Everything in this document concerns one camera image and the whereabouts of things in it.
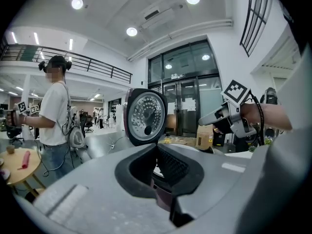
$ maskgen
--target white t-shirt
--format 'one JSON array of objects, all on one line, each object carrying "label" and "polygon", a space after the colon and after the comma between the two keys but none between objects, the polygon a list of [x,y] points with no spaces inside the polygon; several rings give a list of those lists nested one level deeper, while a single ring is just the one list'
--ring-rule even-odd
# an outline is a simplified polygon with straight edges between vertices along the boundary
[{"label": "white t-shirt", "polygon": [[39,115],[55,122],[53,128],[40,128],[40,142],[49,146],[61,145],[67,142],[59,124],[67,122],[67,91],[61,83],[53,83],[43,97]]}]

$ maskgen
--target balcony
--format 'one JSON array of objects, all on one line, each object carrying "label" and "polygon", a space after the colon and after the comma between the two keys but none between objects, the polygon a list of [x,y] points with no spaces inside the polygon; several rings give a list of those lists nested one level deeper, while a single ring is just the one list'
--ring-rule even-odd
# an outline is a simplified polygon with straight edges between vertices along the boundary
[{"label": "balcony", "polygon": [[0,60],[38,63],[44,60],[47,63],[55,55],[64,56],[66,60],[70,60],[72,69],[90,72],[127,84],[131,83],[132,74],[120,68],[73,52],[38,45],[8,44],[5,46]]}]

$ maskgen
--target round table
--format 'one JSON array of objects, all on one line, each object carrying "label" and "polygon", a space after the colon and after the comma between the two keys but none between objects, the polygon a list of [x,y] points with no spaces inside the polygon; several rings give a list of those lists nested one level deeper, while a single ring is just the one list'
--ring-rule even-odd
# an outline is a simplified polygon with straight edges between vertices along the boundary
[{"label": "round table", "polygon": [[[30,151],[28,167],[25,169],[19,169],[21,168],[23,157],[26,151]],[[6,168],[10,171],[10,176],[7,179],[6,183],[13,188],[15,193],[17,193],[15,185],[23,183],[32,195],[34,195],[35,197],[38,196],[38,193],[34,189],[32,189],[26,181],[26,179],[31,176],[42,188],[46,188],[34,173],[41,162],[37,152],[34,149],[17,148],[15,149],[13,154],[8,154],[7,151],[0,153],[0,157],[4,159],[4,164],[1,166],[1,168]]]}]

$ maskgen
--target bag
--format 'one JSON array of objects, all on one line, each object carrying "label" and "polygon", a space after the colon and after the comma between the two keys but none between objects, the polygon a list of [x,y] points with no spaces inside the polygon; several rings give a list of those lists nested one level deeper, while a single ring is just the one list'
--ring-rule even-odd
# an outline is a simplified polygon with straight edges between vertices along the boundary
[{"label": "bag", "polygon": [[70,96],[68,88],[63,81],[59,81],[64,86],[67,92],[67,122],[63,126],[57,123],[61,128],[64,135],[68,136],[68,142],[70,147],[82,148],[84,147],[84,136],[80,128],[80,116],[77,107],[71,107]]}]

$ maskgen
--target red object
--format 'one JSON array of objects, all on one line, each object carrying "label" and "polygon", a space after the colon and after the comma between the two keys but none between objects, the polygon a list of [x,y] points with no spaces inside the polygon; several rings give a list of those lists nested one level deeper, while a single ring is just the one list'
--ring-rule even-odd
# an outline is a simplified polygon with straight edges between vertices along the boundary
[{"label": "red object", "polygon": [[21,164],[21,167],[23,169],[28,167],[28,163],[29,163],[29,156],[30,156],[30,151],[26,151],[24,158],[23,158],[23,162]]}]

